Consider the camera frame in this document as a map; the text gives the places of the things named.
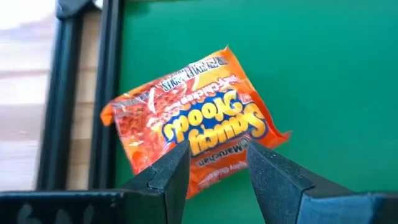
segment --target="black bar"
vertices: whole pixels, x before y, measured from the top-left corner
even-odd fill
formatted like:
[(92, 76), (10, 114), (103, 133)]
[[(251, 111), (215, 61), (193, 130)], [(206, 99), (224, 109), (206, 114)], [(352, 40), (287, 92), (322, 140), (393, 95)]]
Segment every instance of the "black bar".
[(122, 6), (122, 0), (104, 0), (102, 8), (89, 189), (107, 189), (113, 187), (114, 184), (116, 129), (114, 124), (103, 126), (100, 114), (103, 107), (117, 94)]
[(42, 133), (37, 190), (66, 187), (82, 23), (80, 15), (58, 22)]

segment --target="instant noodle package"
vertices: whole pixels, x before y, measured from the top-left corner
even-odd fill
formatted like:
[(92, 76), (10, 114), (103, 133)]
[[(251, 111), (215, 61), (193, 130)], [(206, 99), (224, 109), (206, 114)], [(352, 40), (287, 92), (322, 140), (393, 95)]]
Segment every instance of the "instant noodle package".
[(229, 48), (117, 97), (101, 118), (116, 123), (135, 174), (189, 140), (187, 198), (246, 168), (250, 140), (274, 148), (289, 138)]

